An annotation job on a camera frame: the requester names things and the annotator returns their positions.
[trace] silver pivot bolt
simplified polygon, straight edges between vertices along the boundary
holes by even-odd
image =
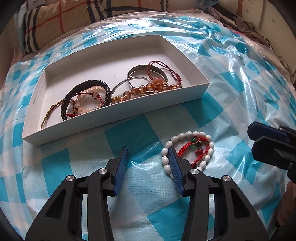
[[[230,176],[224,176],[223,180],[226,182],[230,182],[231,181],[231,177]]]
[[[192,169],[190,170],[190,172],[191,172],[191,174],[196,175],[196,174],[199,173],[199,170],[197,170],[196,168],[192,168]]]
[[[99,169],[99,174],[105,174],[108,170],[106,168]]]
[[[66,177],[67,182],[72,182],[74,180],[74,176],[70,175]]]

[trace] bed sheet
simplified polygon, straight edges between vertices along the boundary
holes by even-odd
[[[80,49],[113,39],[160,34],[209,79],[199,100],[111,123],[39,147],[22,140],[32,92],[44,68]],[[253,159],[247,128],[253,121],[296,128],[295,90],[262,55],[230,30],[191,17],[131,19],[69,36],[32,59],[14,64],[0,108],[0,207],[22,237],[49,196],[69,174],[91,174],[129,148],[122,190],[109,198],[115,240],[181,239],[189,199],[180,197],[165,174],[160,151],[181,132],[204,131],[215,152],[204,172],[230,175],[256,209],[269,234],[285,190],[286,173]],[[87,239],[86,199],[82,233]],[[213,235],[213,197],[209,234]]]

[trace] black braided bracelet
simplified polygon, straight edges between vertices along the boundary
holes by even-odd
[[[112,94],[111,94],[109,86],[105,82],[100,81],[100,80],[85,81],[79,85],[76,85],[64,98],[64,100],[62,102],[62,106],[61,106],[61,117],[64,121],[67,120],[67,113],[66,112],[67,112],[68,105],[71,101],[71,98],[76,96],[78,93],[83,92],[93,86],[96,86],[96,85],[101,86],[106,91],[106,96],[105,96],[104,103],[102,104],[102,107],[110,105]]]

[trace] white box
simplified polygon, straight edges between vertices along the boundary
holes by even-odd
[[[77,84],[89,79],[102,80],[113,89],[116,84],[127,78],[131,68],[148,64],[152,60],[163,61],[178,73],[183,88],[112,104],[66,121],[62,121],[58,106],[40,130],[49,108],[62,100]],[[176,81],[170,73],[164,69],[163,71],[168,77],[169,84],[175,84]],[[136,87],[147,84],[145,80],[132,81]],[[72,53],[44,69],[28,106],[22,138],[33,145],[42,145],[114,121],[199,99],[208,85],[209,81],[199,69],[174,45],[159,35],[104,42]],[[113,96],[122,96],[124,91],[130,89],[126,82]]]

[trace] plaid pillow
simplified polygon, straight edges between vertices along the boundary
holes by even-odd
[[[99,0],[62,0],[24,16],[25,54],[34,53],[65,32],[106,19]]]
[[[169,7],[169,0],[101,0],[101,3],[109,18],[131,12],[168,12]]]

